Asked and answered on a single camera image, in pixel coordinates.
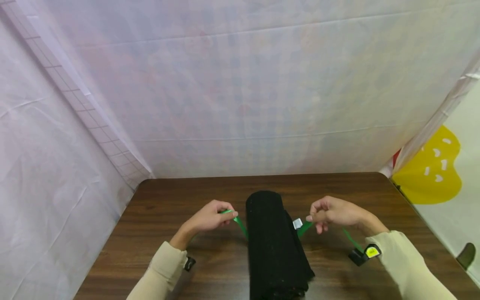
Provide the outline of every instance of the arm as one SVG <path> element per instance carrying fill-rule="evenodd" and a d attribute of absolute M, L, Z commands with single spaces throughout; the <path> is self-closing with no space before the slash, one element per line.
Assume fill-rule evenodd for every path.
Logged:
<path fill-rule="evenodd" d="M 219 214 L 228 209 L 232 212 Z M 180 227 L 170 243 L 163 242 L 127 300 L 166 299 L 180 278 L 187 261 L 186 249 L 192 238 L 198 232 L 228 225 L 236 216 L 238 212 L 230 203 L 213 200 L 205 205 Z"/>
<path fill-rule="evenodd" d="M 357 205 L 326 196 L 314 202 L 307 221 L 316 222 L 317 233 L 328 230 L 328 224 L 354 226 L 368 243 L 379 246 L 380 261 L 398 285 L 402 298 L 409 300 L 454 300 L 455 297 L 430 272 L 422 255 L 407 237 L 389 231 L 372 213 Z"/>

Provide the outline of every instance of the black object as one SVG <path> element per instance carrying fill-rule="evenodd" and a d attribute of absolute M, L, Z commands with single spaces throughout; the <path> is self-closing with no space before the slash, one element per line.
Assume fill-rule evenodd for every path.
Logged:
<path fill-rule="evenodd" d="M 303 297 L 315 274 L 307 261 L 282 197 L 271 191 L 247 199 L 250 299 Z"/>
<path fill-rule="evenodd" d="M 353 261 L 357 266 L 361 266 L 367 260 L 382 254 L 380 248 L 375 244 L 369 244 L 365 251 L 360 251 L 357 248 L 353 249 L 352 252 L 348 255 L 348 258 Z"/>
<path fill-rule="evenodd" d="M 192 269 L 193 265 L 196 263 L 197 261 L 194 260 L 193 258 L 187 256 L 187 262 L 185 263 L 185 265 L 183 266 L 183 269 L 187 272 L 190 272 L 190 270 Z"/>

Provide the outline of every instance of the green ribbon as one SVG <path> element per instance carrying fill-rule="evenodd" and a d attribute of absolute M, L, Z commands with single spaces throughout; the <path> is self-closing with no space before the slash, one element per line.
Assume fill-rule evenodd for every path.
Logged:
<path fill-rule="evenodd" d="M 313 223 L 312 222 L 308 222 L 308 221 L 305 221 L 305 223 L 303 223 L 303 225 L 297 230 L 297 235 L 299 237 L 301 237 L 306 231 L 308 228 L 312 227 Z M 352 236 L 350 235 L 350 233 L 345 229 L 345 228 L 342 228 L 343 229 L 343 232 L 345 233 L 345 235 L 347 236 L 347 238 L 352 242 L 352 244 L 355 246 L 355 248 L 357 248 L 358 250 L 360 250 L 361 252 L 363 252 L 363 249 L 362 247 L 352 238 Z"/>
<path fill-rule="evenodd" d="M 221 212 L 221 214 L 231 213 L 232 211 L 233 211 L 233 210 L 229 209 L 229 210 L 226 210 L 226 211 Z M 247 229 L 245 228 L 245 226 L 244 226 L 243 223 L 241 222 L 239 216 L 236 216 L 235 218 L 233 218 L 233 220 L 240 226 L 241 231 L 242 231 L 243 234 L 245 235 L 245 238 L 248 240 L 248 232 L 247 232 Z"/>
<path fill-rule="evenodd" d="M 223 211 L 221 212 L 221 214 L 226 214 L 226 213 L 231 213 L 232 210 L 229 209 L 229 210 L 226 210 L 226 211 Z M 245 228 L 245 226 L 243 225 L 242 221 L 240 220 L 240 218 L 238 216 L 236 216 L 235 218 L 233 218 L 233 221 L 235 221 L 239 226 L 240 226 L 240 229 L 241 231 L 243 232 L 243 235 L 245 235 L 245 238 L 248 240 L 248 232 L 247 232 L 247 229 Z M 302 237 L 302 235 L 310 228 L 312 227 L 313 223 L 312 222 L 308 222 L 308 221 L 305 221 L 305 223 L 303 223 L 303 225 L 297 230 L 297 235 L 298 237 Z M 345 233 L 345 235 L 347 236 L 348 240 L 352 242 L 352 244 L 355 246 L 355 248 L 357 248 L 358 250 L 360 250 L 361 252 L 363 252 L 363 248 L 352 238 L 352 236 L 350 235 L 350 233 L 345 229 L 345 228 L 342 228 L 343 229 L 343 232 Z"/>

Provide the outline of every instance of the wrist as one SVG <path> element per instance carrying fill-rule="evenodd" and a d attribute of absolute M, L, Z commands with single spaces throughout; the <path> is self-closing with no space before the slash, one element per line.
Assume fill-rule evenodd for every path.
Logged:
<path fill-rule="evenodd" d="M 175 233 L 173 238 L 170 240 L 170 245 L 173 248 L 184 251 L 187 249 L 188 244 L 196 234 L 197 231 L 187 221 L 180 226 L 177 233 Z"/>
<path fill-rule="evenodd" d="M 390 232 L 376 215 L 368 211 L 362 218 L 359 229 L 365 237 L 372 237 L 382 232 Z"/>

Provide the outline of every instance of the brown table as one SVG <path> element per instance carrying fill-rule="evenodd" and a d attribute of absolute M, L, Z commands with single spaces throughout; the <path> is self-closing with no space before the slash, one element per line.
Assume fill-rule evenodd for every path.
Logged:
<path fill-rule="evenodd" d="M 292 218 L 304 218 L 310 204 L 331 195 L 376 214 L 387 227 L 404 232 L 428 267 L 458 299 L 480 299 L 480 290 L 428 229 L 392 183 L 379 173 L 157 179 L 144 181 L 125 209 L 75 299 L 125 299 L 165 240 L 205 203 L 228 201 L 245 221 L 245 200 L 258 190 L 280 193 Z M 353 238 L 363 241 L 351 230 Z M 306 299 L 400 299 L 377 259 L 362 267 L 347 257 L 353 245 L 341 228 L 301 238 L 316 277 Z M 182 282 L 178 299 L 248 299 L 247 244 L 240 228 L 203 233 L 191 243 L 197 264 Z"/>

